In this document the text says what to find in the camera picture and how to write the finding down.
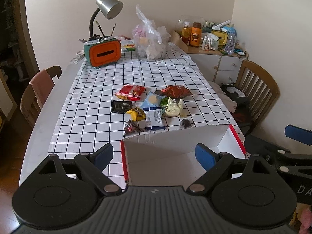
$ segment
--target white drawer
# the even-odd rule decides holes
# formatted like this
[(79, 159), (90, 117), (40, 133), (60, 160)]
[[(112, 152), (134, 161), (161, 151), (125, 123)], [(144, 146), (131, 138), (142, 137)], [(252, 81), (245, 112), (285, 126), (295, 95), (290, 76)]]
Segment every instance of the white drawer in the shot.
[(235, 70), (239, 71), (241, 68), (241, 61), (239, 57), (221, 56), (221, 61), (218, 70)]
[(227, 70), (218, 70), (218, 73), (216, 74), (216, 80), (215, 83), (221, 84), (221, 83), (235, 83), (239, 71), (227, 71)]
[(213, 81), (220, 56), (211, 54), (189, 54), (189, 56), (196, 63), (204, 78), (207, 81)]

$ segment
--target gray ribbed panel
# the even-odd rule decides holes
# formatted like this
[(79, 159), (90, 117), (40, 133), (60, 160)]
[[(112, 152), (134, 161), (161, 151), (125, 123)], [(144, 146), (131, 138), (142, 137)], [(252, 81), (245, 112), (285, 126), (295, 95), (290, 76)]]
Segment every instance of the gray ribbed panel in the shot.
[(86, 221), (62, 230), (22, 226), (14, 234), (293, 234), (288, 226), (248, 230), (220, 218), (204, 197), (188, 195), (182, 187), (129, 187), (107, 197)]

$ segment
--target orange thermos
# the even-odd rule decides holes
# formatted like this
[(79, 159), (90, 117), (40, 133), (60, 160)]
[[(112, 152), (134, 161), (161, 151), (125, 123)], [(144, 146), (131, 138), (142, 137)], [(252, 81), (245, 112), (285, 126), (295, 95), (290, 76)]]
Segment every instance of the orange thermos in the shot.
[(190, 38), (190, 46), (199, 47), (200, 39), (202, 37), (202, 24), (194, 22), (192, 31), (191, 31), (191, 38)]

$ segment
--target white table edge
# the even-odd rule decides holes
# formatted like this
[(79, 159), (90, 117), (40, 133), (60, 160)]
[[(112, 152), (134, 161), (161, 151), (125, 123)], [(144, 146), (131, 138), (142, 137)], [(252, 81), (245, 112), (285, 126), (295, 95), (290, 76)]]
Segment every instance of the white table edge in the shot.
[(83, 61), (68, 65), (46, 100), (29, 138), (19, 185), (46, 158), (60, 111)]

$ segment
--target wooden floor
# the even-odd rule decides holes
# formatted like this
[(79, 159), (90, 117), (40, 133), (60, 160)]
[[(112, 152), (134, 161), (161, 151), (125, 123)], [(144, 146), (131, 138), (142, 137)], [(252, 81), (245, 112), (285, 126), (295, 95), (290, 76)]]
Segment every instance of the wooden floor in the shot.
[(19, 108), (0, 133), (0, 234), (8, 234), (19, 224), (12, 210), (11, 199), (18, 188), (21, 166), (31, 127)]

